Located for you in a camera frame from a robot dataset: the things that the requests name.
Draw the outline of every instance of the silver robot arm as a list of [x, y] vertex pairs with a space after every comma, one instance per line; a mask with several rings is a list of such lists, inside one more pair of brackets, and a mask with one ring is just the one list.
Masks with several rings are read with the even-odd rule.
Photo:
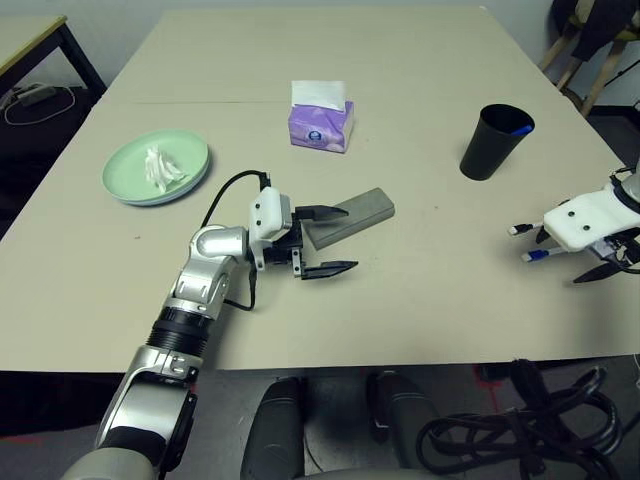
[[[193, 425], [197, 396], [192, 387], [202, 367], [209, 328], [220, 316], [231, 273], [238, 265], [251, 264], [255, 275], [267, 263], [289, 263], [294, 276], [303, 280], [330, 277], [357, 265], [334, 261], [306, 267], [301, 258], [301, 220], [331, 220], [347, 212], [316, 205], [292, 213], [289, 197], [270, 186], [267, 174], [251, 172], [260, 175], [261, 192], [249, 207], [249, 232], [213, 225], [193, 236], [187, 263], [102, 419], [95, 449], [78, 460], [63, 480], [151, 480], [179, 465]], [[224, 190], [246, 173], [223, 186], [207, 220]]]
[[180, 463], [209, 327], [220, 315], [231, 272], [247, 260], [242, 227], [207, 226], [194, 235], [189, 259], [105, 413], [95, 450], [63, 480], [154, 479]]

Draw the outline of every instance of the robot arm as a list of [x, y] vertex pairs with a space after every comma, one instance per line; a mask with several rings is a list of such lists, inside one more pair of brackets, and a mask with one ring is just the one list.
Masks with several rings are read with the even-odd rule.
[[294, 275], [305, 279], [357, 265], [327, 262], [305, 268], [300, 220], [347, 212], [318, 206], [292, 213], [289, 197], [271, 186], [261, 187], [250, 206], [248, 234], [243, 227], [211, 225], [193, 236], [189, 258], [103, 417], [95, 449], [63, 480], [151, 480], [179, 465], [193, 425], [197, 396], [192, 390], [209, 329], [220, 316], [237, 266], [250, 263], [260, 271], [268, 263], [291, 263]]
[[[627, 170], [632, 174], [620, 181], [616, 175]], [[511, 227], [512, 235], [539, 229], [536, 243], [552, 238], [559, 245], [527, 252], [523, 260], [533, 262], [587, 250], [605, 262], [576, 278], [574, 283], [602, 280], [618, 272], [640, 273], [632, 268], [640, 263], [640, 243], [636, 240], [640, 236], [640, 170], [635, 170], [635, 173], [632, 169], [614, 172], [611, 182], [602, 190], [561, 203], [545, 213], [540, 223]]]

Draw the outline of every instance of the blue pen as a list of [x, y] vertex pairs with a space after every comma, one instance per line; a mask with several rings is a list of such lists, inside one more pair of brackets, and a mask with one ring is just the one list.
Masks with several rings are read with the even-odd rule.
[[531, 125], [525, 125], [524, 127], [520, 127], [515, 132], [511, 132], [511, 135], [525, 135], [529, 133], [531, 130], [533, 130], [533, 127]]

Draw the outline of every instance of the green plate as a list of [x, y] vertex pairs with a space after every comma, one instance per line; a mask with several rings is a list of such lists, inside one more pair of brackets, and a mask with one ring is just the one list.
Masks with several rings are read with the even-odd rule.
[[[158, 146], [186, 175], [160, 192], [145, 178], [147, 148]], [[118, 200], [133, 205], [170, 202], [197, 185], [209, 162], [207, 144], [188, 130], [157, 130], [146, 133], [120, 147], [102, 171], [102, 184]]]

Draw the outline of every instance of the table leg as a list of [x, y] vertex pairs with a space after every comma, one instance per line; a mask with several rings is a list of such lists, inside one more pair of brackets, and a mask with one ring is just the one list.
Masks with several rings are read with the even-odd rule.
[[582, 108], [580, 109], [580, 113], [583, 117], [589, 115], [591, 108], [596, 103], [600, 92], [604, 88], [605, 83], [611, 74], [613, 73], [613, 69], [616, 68], [616, 65], [620, 61], [620, 56], [627, 46], [627, 42], [622, 40], [614, 40], [613, 45], [611, 45], [611, 50], [609, 50], [609, 55], [607, 55], [607, 59], [604, 61], [602, 68], [600, 69], [600, 73], [598, 74], [598, 78], [591, 86], [591, 91], [589, 92], [589, 96], [585, 100]]
[[91, 62], [82, 51], [82, 48], [80, 48], [80, 45], [78, 45], [69, 27], [62, 25], [58, 29], [58, 32], [62, 37], [60, 49], [67, 57], [67, 60], [69, 60], [69, 63], [73, 65], [76, 72], [78, 72], [82, 81], [87, 85], [87, 88], [93, 96], [94, 103], [97, 102], [107, 90], [106, 85], [100, 78], [100, 75], [98, 75], [98, 72], [96, 72], [96, 69], [91, 65]]
[[560, 80], [558, 80], [558, 83], [556, 83], [556, 87], [558, 88], [558, 90], [562, 91], [564, 87], [569, 85], [569, 82], [580, 68], [580, 65], [582, 65], [582, 60], [571, 57], [571, 60], [569, 60], [569, 65], [567, 65], [567, 68], [562, 73]]

